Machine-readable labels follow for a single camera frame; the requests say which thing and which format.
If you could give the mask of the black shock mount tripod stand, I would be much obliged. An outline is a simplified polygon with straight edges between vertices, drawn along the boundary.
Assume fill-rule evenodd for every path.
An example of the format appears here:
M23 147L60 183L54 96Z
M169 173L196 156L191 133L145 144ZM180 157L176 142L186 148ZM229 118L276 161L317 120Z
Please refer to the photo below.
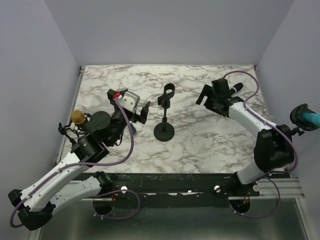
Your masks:
M87 124L90 118L92 117L92 115L87 112L83 112L83 113L87 117L87 122L86 122ZM73 146L78 142L78 140L80 140L82 137L88 134L86 124L82 126L77 126L72 122L70 117L66 125L62 125L61 122L58 124L58 131L61 135L65 136Z

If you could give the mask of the black round-base microphone stand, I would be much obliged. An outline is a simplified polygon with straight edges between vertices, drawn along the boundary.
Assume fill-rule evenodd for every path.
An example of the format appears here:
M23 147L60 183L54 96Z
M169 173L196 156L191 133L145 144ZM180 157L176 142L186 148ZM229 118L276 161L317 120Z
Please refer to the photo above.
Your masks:
M162 122L157 124L153 130L154 137L160 142L170 141L174 135L174 127L167 122L167 109L171 106L171 98L175 95L175 85L168 83L163 88L163 94L157 98L157 105L164 109Z

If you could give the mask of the gold microphone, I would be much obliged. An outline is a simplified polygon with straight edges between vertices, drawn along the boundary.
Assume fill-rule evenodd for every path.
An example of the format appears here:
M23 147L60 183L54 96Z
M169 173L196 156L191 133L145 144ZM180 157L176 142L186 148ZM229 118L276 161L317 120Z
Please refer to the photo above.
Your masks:
M87 117L81 110L74 110L70 118L76 126L84 126L87 122Z

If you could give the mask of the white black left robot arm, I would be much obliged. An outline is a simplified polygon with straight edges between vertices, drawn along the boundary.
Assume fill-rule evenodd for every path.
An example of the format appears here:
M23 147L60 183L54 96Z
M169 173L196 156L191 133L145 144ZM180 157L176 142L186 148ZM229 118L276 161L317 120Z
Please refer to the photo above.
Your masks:
M48 223L54 213L66 204L98 195L107 197L111 191L110 180L98 172L73 189L68 183L92 167L111 167L124 163L132 155L135 141L131 123L147 122L150 102L137 113L140 97L124 89L109 89L107 97L114 107L113 114L100 110L93 114L74 110L67 125L60 124L58 131L69 139L70 152L47 174L29 187L9 192L14 206L9 224L12 228L26 227L37 230ZM118 145L125 130L129 131L130 148L121 160L102 163L110 152L109 147Z

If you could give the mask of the black handheld microphone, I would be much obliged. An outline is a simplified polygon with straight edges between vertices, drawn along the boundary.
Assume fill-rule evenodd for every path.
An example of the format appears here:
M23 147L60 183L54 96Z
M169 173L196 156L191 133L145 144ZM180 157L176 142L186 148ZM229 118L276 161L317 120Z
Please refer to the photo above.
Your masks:
M236 94L236 93L239 92L243 87L244 87L243 83L238 82L237 84L235 84L233 87L230 88L230 90L229 90L230 95L232 96L232 95Z

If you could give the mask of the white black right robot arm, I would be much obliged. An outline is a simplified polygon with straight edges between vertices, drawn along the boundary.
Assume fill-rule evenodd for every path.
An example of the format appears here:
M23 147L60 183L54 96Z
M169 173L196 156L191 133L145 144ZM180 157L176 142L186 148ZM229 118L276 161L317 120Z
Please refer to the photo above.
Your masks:
M206 109L233 119L255 137L253 160L232 176L230 191L236 196L247 192L248 184L295 160L291 129L285 124L268 121L248 107L242 98L233 96L242 87L243 84L238 83L230 89L226 79L213 80L211 85L203 86L196 101L200 105L207 97L204 102Z

